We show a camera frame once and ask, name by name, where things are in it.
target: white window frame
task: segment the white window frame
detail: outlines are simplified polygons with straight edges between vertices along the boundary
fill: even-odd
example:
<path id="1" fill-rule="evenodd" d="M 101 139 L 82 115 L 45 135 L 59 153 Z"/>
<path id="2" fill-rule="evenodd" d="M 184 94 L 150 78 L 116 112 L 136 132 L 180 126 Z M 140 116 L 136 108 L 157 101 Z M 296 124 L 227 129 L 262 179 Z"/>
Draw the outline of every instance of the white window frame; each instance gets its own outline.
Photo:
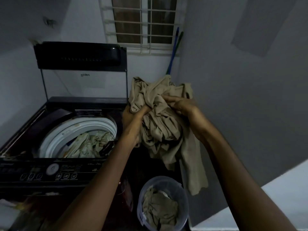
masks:
<path id="1" fill-rule="evenodd" d="M 118 43 L 116 35 L 119 33 L 116 33 L 116 28 L 115 28 L 116 25 L 115 25 L 115 20 L 114 20 L 113 9 L 121 9 L 121 8 L 113 7 L 112 0 L 99 0 L 99 3 L 100 3 L 103 27 L 104 27 L 105 37 L 106 37 L 106 43 L 119 44 L 123 47 L 126 47 L 128 54 L 138 54 L 138 55 L 140 54 L 143 54 L 143 55 L 150 55 L 150 54 L 171 55 L 172 54 L 172 49 L 173 49 L 177 27 L 179 27 L 179 35 L 181 31 L 183 31 L 187 0 L 177 0 L 176 10 L 170 11 L 170 12 L 175 12 L 174 24 L 170 24 L 174 26 L 173 35 L 170 36 L 172 37 L 172 44 L 158 44 L 158 43 L 148 42 L 148 36 L 150 37 L 151 36 L 169 37 L 169 36 L 164 36 L 164 35 L 152 35 L 152 33 L 148 35 L 148 25 L 149 25 L 148 11 L 152 10 L 152 8 L 148 9 L 148 0 L 140 0 L 141 8 L 136 9 L 136 10 L 140 10 L 141 12 L 140 14 L 141 15 L 141 22 L 140 22 L 141 23 L 141 34 L 137 34 L 137 35 L 140 35 L 140 37 L 142 38 L 142 41 L 141 41 L 142 43 Z"/>

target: washing machine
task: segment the washing machine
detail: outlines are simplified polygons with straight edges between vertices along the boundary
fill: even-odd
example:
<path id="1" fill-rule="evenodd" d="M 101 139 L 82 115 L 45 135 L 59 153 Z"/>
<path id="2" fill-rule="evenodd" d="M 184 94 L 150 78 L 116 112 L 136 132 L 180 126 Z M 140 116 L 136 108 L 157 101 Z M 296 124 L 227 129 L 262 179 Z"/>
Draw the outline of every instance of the washing machine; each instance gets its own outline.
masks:
<path id="1" fill-rule="evenodd" d="M 43 42 L 34 51 L 47 102 L 0 149 L 0 193 L 76 195 L 102 167 L 122 133 L 128 103 L 126 48 Z M 65 155 L 83 133 L 93 137 L 106 132 L 112 139 L 94 155 Z M 128 190 L 123 177 L 117 194 Z"/>

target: washing machine drum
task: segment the washing machine drum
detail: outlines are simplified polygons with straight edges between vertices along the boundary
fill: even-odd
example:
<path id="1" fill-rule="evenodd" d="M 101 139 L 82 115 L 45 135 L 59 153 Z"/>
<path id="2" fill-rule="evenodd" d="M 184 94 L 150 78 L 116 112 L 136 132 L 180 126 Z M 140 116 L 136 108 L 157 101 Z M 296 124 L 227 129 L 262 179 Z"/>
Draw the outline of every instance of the washing machine drum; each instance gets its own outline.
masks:
<path id="1" fill-rule="evenodd" d="M 99 157 L 99 149 L 115 139 L 116 124 L 108 118 L 74 118 L 53 128 L 39 147 L 40 158 Z"/>

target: laundry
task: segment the laundry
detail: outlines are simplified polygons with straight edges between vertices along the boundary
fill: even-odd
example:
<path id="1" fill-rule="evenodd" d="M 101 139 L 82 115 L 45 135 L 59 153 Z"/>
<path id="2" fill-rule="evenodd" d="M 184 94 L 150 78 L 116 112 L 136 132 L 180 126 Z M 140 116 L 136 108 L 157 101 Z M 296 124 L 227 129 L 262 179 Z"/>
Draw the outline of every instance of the laundry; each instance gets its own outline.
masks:
<path id="1" fill-rule="evenodd" d="M 79 135 L 64 153 L 64 158 L 100 158 L 99 152 L 114 140 L 110 132 L 98 131 L 95 135 L 85 132 Z"/>
<path id="2" fill-rule="evenodd" d="M 176 225 L 179 204 L 165 192 L 150 187 L 144 195 L 142 210 L 152 227 L 159 231 L 171 230 Z"/>
<path id="3" fill-rule="evenodd" d="M 148 83 L 139 77 L 133 78 L 129 96 L 130 112 L 135 113 L 143 105 L 152 110 L 143 117 L 140 143 L 146 146 L 152 158 L 163 160 L 167 169 L 172 170 L 179 151 L 183 159 L 187 186 L 192 195 L 208 186 L 201 160 L 200 143 L 189 128 L 189 123 L 175 113 L 161 97 L 164 95 L 192 98 L 189 83 L 175 86 L 171 76 L 166 75 L 155 83 Z"/>

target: forearm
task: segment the forearm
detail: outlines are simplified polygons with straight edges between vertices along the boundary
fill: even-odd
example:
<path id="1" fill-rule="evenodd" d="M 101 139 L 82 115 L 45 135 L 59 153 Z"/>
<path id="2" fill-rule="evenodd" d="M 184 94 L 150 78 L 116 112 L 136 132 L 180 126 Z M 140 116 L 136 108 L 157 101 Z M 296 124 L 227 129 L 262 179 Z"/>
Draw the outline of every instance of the forearm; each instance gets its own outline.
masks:
<path id="1" fill-rule="evenodd" d="M 253 180 L 221 133 L 206 118 L 201 136 L 239 229 L 295 230 Z"/>
<path id="2" fill-rule="evenodd" d="M 65 211 L 56 230 L 101 230 L 121 175 L 134 147 L 123 134 L 95 178 Z"/>

